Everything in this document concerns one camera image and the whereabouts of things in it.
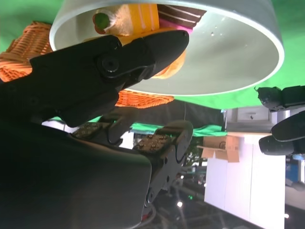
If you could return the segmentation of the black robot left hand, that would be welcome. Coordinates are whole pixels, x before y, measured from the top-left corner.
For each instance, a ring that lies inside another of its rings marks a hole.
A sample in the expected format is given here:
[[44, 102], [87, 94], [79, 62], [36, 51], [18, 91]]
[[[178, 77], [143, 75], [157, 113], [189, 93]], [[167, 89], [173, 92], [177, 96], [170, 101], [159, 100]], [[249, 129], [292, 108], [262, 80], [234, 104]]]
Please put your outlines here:
[[[261, 104], [271, 113], [294, 110], [305, 106], [305, 87], [256, 89]], [[259, 140], [263, 154], [269, 156], [300, 155], [305, 157], [305, 112], [292, 115], [271, 128], [271, 135]]]

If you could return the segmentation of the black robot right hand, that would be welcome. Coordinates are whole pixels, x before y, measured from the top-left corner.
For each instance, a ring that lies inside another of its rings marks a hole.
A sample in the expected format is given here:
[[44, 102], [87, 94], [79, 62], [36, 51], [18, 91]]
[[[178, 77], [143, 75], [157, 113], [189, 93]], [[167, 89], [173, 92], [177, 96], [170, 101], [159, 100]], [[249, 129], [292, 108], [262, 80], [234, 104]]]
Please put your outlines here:
[[183, 30], [122, 45], [112, 35], [32, 58], [0, 86], [0, 226], [133, 229], [175, 179], [193, 135], [171, 122], [132, 149], [138, 116], [119, 92], [150, 79], [186, 49]]

